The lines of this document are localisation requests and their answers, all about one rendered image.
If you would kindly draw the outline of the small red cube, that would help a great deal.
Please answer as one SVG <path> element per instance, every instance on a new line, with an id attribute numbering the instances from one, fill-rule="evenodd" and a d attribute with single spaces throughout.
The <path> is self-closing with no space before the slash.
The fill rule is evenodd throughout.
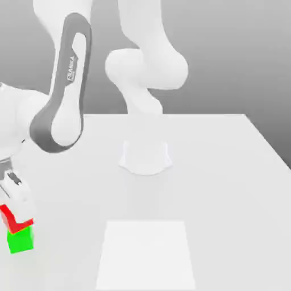
<path id="1" fill-rule="evenodd" d="M 7 229 L 12 234 L 16 234 L 17 232 L 20 232 L 20 231 L 24 230 L 25 228 L 32 226 L 34 223 L 33 219 L 29 219 L 29 220 L 24 221 L 22 223 L 18 223 L 15 220 L 13 213 L 10 211 L 10 209 L 5 204 L 0 205 L 0 214 L 1 214 L 1 217 L 3 219 L 4 224 L 6 225 Z"/>

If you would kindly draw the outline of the small green cube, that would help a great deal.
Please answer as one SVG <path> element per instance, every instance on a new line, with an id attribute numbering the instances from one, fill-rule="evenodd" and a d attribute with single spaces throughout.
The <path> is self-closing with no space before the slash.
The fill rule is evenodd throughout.
<path id="1" fill-rule="evenodd" d="M 34 249 L 33 227 L 26 227 L 14 234 L 7 230 L 7 244 L 11 254 Z"/>

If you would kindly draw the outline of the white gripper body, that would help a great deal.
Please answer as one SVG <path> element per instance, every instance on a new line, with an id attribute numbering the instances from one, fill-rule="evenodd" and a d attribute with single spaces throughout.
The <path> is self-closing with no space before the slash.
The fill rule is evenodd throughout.
<path id="1" fill-rule="evenodd" d="M 16 183 L 9 176 L 0 181 L 0 205 L 6 205 L 17 223 L 23 223 L 35 216 L 32 192 L 24 179 Z"/>

